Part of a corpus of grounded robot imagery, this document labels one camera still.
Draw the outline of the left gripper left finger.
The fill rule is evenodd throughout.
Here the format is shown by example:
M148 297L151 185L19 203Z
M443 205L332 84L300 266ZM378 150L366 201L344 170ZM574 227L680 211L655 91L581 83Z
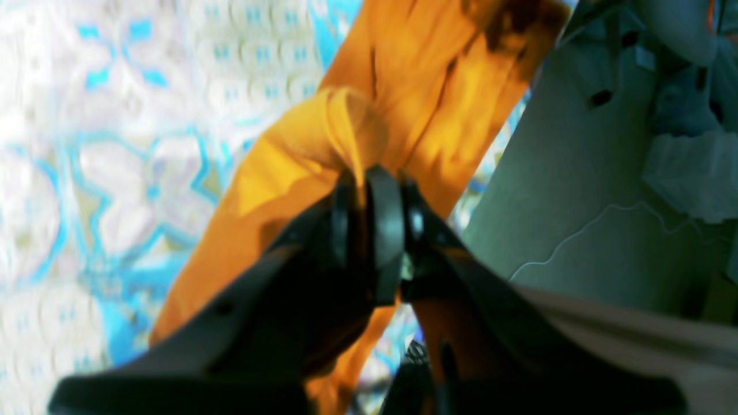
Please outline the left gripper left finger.
M165 341L126 365L68 376L52 414L308 414L309 352L361 315L356 185L334 190L288 224L260 259Z

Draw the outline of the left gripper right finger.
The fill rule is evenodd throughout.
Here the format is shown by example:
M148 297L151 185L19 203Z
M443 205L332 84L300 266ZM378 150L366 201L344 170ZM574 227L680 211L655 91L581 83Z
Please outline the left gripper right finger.
M409 302L409 345L382 414L685 414L672 380L588 352L478 262L408 176L366 173L376 305Z

